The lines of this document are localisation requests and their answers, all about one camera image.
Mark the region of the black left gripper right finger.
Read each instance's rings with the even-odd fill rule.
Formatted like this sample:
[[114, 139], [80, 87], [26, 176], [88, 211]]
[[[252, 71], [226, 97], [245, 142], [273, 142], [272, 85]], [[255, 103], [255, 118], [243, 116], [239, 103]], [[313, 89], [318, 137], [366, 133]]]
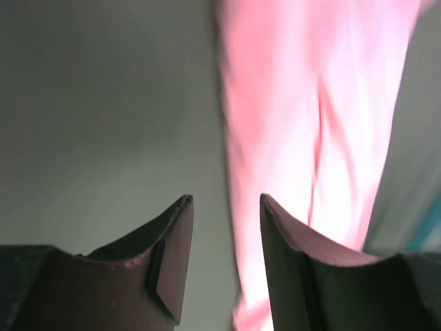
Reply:
[[275, 330], [439, 330], [440, 255], [375, 257], [293, 218], [268, 194], [260, 228]]

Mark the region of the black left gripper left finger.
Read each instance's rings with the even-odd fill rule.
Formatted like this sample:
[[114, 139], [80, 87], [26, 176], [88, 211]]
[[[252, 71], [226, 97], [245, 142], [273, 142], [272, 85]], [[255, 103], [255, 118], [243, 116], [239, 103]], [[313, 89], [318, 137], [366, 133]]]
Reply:
[[181, 322], [194, 225], [185, 194], [89, 255], [1, 246], [2, 330], [173, 330]]

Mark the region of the pink t-shirt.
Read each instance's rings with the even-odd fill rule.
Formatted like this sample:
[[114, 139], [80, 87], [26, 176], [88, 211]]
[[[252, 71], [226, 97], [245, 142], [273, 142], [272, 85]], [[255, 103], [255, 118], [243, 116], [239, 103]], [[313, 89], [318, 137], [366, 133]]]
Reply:
[[273, 328], [259, 200], [362, 249], [425, 1], [219, 1], [236, 330]]

